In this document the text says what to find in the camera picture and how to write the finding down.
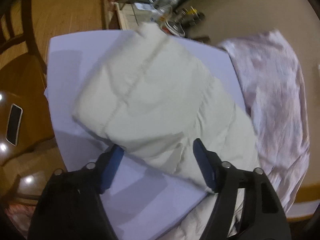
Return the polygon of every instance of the crumpled fabric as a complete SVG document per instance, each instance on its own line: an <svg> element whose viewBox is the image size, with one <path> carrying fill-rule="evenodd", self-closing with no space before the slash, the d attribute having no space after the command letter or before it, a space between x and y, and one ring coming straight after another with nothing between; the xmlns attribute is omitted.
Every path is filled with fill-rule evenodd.
<svg viewBox="0 0 320 240"><path fill-rule="evenodd" d="M261 167L284 211L292 206L309 165L305 85L298 58L278 30L223 41L257 136Z"/></svg>

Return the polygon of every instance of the black object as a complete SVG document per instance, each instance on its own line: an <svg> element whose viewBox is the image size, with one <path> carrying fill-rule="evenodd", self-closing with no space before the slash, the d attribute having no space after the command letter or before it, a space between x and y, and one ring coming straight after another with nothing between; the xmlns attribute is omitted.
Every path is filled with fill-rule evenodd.
<svg viewBox="0 0 320 240"><path fill-rule="evenodd" d="M12 104L7 125L6 139L13 145L17 145L20 120L22 117L21 107Z"/></svg>
<svg viewBox="0 0 320 240"><path fill-rule="evenodd" d="M238 170L207 151L200 139L194 141L194 154L207 185L219 192L201 240L291 239L280 201L262 169ZM79 171L55 171L32 217L28 239L117 240L99 193L110 187L122 155L114 146ZM245 188L242 218L238 233L228 237L238 188Z"/></svg>

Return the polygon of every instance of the folded garment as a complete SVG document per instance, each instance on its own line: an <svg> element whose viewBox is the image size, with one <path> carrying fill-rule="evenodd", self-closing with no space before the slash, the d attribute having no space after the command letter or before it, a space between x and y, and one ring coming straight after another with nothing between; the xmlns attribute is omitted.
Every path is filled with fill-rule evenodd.
<svg viewBox="0 0 320 240"><path fill-rule="evenodd" d="M102 63L80 92L73 116L127 153L207 191L193 155L196 138L238 169L260 166L249 116L199 59L156 24L142 24ZM163 239L199 239L215 200L209 194ZM242 200L240 190L237 210Z"/></svg>
<svg viewBox="0 0 320 240"><path fill-rule="evenodd" d="M307 103L298 58L277 30L219 46L230 55L257 134L261 166L287 212L309 165Z"/></svg>

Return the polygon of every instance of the silver screw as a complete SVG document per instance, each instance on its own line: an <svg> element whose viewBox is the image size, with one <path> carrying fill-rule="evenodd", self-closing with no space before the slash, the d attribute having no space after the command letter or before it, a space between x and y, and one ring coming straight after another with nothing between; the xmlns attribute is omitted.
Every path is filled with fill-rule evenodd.
<svg viewBox="0 0 320 240"><path fill-rule="evenodd" d="M56 169L53 174L56 175L56 176L59 176L63 173L63 170L62 169Z"/></svg>
<svg viewBox="0 0 320 240"><path fill-rule="evenodd" d="M231 167L231 163L230 162L222 162L222 167L229 169Z"/></svg>
<svg viewBox="0 0 320 240"><path fill-rule="evenodd" d="M85 166L88 170L92 170L96 167L96 164L95 163L88 163L86 166Z"/></svg>
<svg viewBox="0 0 320 240"><path fill-rule="evenodd" d="M255 168L254 171L255 171L256 173L258 173L259 175L262 175L262 174L263 174L263 169L261 169L261 168Z"/></svg>

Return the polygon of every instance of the beige surface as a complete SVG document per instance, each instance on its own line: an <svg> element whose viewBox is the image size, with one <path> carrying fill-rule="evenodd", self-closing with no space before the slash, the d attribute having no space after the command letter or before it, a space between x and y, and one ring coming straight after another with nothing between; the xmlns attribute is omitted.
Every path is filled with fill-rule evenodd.
<svg viewBox="0 0 320 240"><path fill-rule="evenodd" d="M36 41L45 61L51 37L101 29L100 0L32 0L32 13ZM19 1L12 6L12 24L16 34L22 32ZM0 55L0 68L24 52L24 43L5 51ZM17 174L22 178L33 176L28 185L21 182L20 191L39 194L56 168L64 168L56 144L49 142L39 146L34 152L15 158L0 168L0 196L12 185Z"/></svg>
<svg viewBox="0 0 320 240"><path fill-rule="evenodd" d="M307 0L190 0L206 20L192 36L209 35L212 45L232 37L279 29L302 66L310 131L310 167L303 185L320 183L320 21Z"/></svg>

